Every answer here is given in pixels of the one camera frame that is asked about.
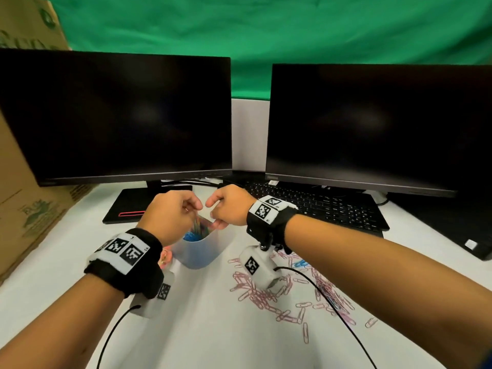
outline green curtain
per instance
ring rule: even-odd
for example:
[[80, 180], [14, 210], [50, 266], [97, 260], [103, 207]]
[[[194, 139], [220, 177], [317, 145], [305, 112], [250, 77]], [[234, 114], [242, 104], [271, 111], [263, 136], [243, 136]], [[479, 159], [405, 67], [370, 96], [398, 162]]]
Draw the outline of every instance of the green curtain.
[[232, 59], [235, 98], [270, 97], [271, 65], [478, 64], [492, 0], [51, 0], [74, 50]]

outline monitor base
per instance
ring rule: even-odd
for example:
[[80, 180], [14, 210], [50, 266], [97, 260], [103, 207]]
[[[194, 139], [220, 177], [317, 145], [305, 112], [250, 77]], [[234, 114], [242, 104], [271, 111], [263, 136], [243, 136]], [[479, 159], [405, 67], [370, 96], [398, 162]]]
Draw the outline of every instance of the monitor base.
[[113, 206], [102, 219], [104, 224], [120, 224], [138, 222], [152, 199], [159, 193], [169, 190], [193, 190], [191, 185], [162, 185], [160, 180], [147, 181], [146, 188], [123, 189]]

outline keyboard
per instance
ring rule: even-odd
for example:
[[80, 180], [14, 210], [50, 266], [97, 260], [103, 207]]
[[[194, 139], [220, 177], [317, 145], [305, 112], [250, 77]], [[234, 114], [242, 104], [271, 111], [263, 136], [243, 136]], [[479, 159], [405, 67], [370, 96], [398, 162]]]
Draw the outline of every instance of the keyboard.
[[330, 194], [329, 190], [320, 193], [321, 189], [311, 193], [309, 189], [294, 190], [263, 182], [250, 183], [245, 189], [256, 199], [271, 195], [295, 204], [303, 215], [378, 237], [383, 237], [382, 231], [390, 229], [369, 194], [350, 193], [341, 196]]

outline desktop computer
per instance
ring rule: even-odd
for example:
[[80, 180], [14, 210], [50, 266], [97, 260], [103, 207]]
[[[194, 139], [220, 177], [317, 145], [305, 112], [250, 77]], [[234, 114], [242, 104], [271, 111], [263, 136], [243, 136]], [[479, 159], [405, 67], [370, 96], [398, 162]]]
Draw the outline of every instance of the desktop computer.
[[230, 58], [0, 49], [0, 61], [0, 108], [40, 186], [157, 187], [125, 189], [104, 222], [138, 221], [119, 214], [144, 211], [162, 179], [232, 170]]
[[388, 224], [355, 189], [454, 197], [478, 186], [490, 156], [490, 98], [488, 66], [276, 64], [266, 178], [345, 190], [249, 190], [382, 236]]

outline computer monitor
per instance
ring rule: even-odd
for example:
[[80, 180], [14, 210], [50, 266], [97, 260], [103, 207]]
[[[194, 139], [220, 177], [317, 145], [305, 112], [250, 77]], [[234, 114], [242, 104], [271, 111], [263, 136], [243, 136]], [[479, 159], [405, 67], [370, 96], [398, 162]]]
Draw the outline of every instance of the computer monitor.
[[454, 196], [489, 163], [490, 124], [490, 66], [276, 64], [266, 177]]
[[230, 58], [0, 49], [0, 62], [0, 109], [40, 186], [232, 170]]

